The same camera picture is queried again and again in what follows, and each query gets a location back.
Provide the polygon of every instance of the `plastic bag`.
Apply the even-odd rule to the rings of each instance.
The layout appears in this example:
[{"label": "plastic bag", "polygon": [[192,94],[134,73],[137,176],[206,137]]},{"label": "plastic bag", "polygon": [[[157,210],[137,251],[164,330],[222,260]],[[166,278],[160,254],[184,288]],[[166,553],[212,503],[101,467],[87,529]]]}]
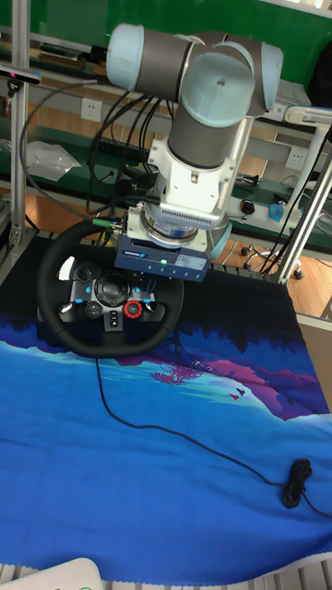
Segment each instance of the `plastic bag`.
[{"label": "plastic bag", "polygon": [[32,141],[27,145],[26,161],[30,174],[55,183],[72,168],[80,167],[64,147],[42,141]]},{"label": "plastic bag", "polygon": [[332,215],[327,211],[322,211],[316,221],[318,228],[330,236],[332,236]]},{"label": "plastic bag", "polygon": [[11,143],[7,139],[0,139],[0,151],[4,151],[6,154],[11,152]]}]

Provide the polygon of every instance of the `blue object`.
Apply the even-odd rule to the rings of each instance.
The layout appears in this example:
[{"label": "blue object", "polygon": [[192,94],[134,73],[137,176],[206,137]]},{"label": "blue object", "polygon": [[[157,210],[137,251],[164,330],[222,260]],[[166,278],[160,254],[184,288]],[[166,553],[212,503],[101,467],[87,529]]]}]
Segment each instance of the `blue object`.
[{"label": "blue object", "polygon": [[234,57],[199,55],[184,77],[182,101],[194,119],[208,127],[229,127],[248,113],[255,78]]},{"label": "blue object", "polygon": [[[223,586],[332,549],[331,521],[304,500],[288,510],[282,489],[241,466],[113,420],[94,360],[49,347],[19,315],[35,292],[16,289],[24,279],[0,288],[1,562],[84,555],[105,580]],[[308,457],[308,498],[332,513],[332,418],[287,291],[218,272],[184,286],[157,349],[100,362],[111,411],[275,482]]]},{"label": "blue object", "polygon": [[221,252],[223,251],[224,247],[226,246],[226,242],[231,235],[231,228],[232,224],[229,221],[229,224],[225,230],[225,233],[221,236],[220,240],[216,243],[213,250],[211,250],[211,260],[216,260],[218,256],[220,256]]},{"label": "blue object", "polygon": [[262,43],[263,93],[267,111],[273,109],[279,88],[283,52],[279,47]]},{"label": "blue object", "polygon": [[282,216],[284,214],[284,207],[281,203],[275,203],[270,205],[268,208],[268,216],[271,221],[276,221],[279,223],[282,220]]},{"label": "blue object", "polygon": [[142,62],[144,28],[118,25],[111,36],[106,58],[107,77],[115,86],[134,90]]}]

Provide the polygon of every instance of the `metal bracket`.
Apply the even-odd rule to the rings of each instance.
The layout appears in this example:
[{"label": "metal bracket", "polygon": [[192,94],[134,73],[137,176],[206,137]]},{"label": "metal bracket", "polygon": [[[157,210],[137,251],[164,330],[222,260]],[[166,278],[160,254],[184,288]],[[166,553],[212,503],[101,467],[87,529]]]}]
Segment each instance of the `metal bracket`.
[{"label": "metal bracket", "polygon": [[9,234],[9,245],[16,246],[16,244],[20,243],[20,239],[22,237],[22,228],[12,227]]}]

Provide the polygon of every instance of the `steering wheel button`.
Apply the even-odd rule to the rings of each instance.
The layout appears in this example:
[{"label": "steering wheel button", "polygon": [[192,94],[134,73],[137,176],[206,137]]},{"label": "steering wheel button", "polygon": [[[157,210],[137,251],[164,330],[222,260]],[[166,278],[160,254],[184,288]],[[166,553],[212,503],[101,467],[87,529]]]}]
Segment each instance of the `steering wheel button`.
[{"label": "steering wheel button", "polygon": [[87,266],[82,266],[81,268],[78,269],[77,271],[78,277],[86,282],[87,280],[91,279],[92,276],[92,272],[90,271],[90,269]]},{"label": "steering wheel button", "polygon": [[88,317],[100,317],[102,314],[102,307],[96,301],[91,301],[86,307],[86,314]]},{"label": "steering wheel button", "polygon": [[131,319],[139,317],[142,312],[143,308],[139,301],[131,300],[124,304],[124,315]]}]

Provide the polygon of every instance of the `robot end effector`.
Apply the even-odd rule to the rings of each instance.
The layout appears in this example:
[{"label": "robot end effector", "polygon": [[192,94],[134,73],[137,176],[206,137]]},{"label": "robot end effector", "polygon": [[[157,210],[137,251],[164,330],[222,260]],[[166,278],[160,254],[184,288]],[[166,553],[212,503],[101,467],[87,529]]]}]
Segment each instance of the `robot end effector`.
[{"label": "robot end effector", "polygon": [[223,33],[172,36],[125,24],[114,30],[106,64],[113,84],[178,103],[169,136],[154,140],[149,154],[160,205],[147,206],[139,220],[129,209],[132,238],[202,251],[214,230],[222,243],[252,122],[274,105],[282,58],[276,47]]}]

